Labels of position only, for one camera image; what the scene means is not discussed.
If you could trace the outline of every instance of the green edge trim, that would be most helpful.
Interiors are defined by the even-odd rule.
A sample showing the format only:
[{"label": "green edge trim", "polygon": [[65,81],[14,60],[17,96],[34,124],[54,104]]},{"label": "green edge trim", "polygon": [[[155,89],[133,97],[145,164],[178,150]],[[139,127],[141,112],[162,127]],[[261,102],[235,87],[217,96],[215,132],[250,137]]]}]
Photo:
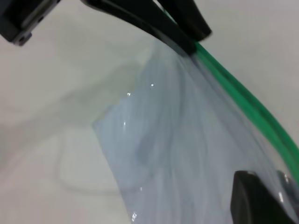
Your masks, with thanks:
[{"label": "green edge trim", "polygon": [[234,100],[246,117],[280,154],[299,185],[299,149],[266,107],[258,101],[233,75],[216,61],[199,43],[197,56]]}]

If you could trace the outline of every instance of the plastic sheet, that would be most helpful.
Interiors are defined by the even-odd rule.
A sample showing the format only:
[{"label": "plastic sheet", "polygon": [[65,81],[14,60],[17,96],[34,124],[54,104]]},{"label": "plastic sheet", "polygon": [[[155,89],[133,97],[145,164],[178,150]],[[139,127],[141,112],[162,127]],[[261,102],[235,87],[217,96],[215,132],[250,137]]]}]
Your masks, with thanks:
[{"label": "plastic sheet", "polygon": [[256,172],[298,222],[285,165],[197,57],[157,43],[127,95],[94,130],[133,223],[232,223],[237,170]]}]

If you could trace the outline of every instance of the white surface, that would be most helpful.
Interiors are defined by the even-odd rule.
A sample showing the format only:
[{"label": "white surface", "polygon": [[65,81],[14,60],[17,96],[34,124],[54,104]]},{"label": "white surface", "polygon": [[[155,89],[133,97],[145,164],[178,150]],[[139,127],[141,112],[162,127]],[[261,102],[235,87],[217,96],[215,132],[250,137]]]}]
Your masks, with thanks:
[{"label": "white surface", "polygon": [[[299,142],[299,3],[197,0],[204,45]],[[0,223],[128,222],[91,123],[133,87],[153,38],[63,0],[23,48],[0,40]]]}]

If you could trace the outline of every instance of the green plastic strip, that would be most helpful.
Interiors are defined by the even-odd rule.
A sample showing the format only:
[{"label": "green plastic strip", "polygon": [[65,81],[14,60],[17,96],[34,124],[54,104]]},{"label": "green plastic strip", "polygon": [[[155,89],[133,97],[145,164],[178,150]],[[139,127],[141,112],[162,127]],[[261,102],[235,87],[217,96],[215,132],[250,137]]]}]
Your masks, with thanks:
[{"label": "green plastic strip", "polygon": [[234,100],[246,117],[277,150],[299,185],[299,150],[273,115],[234,76],[232,76],[200,44],[197,56],[211,71],[220,85]]}]

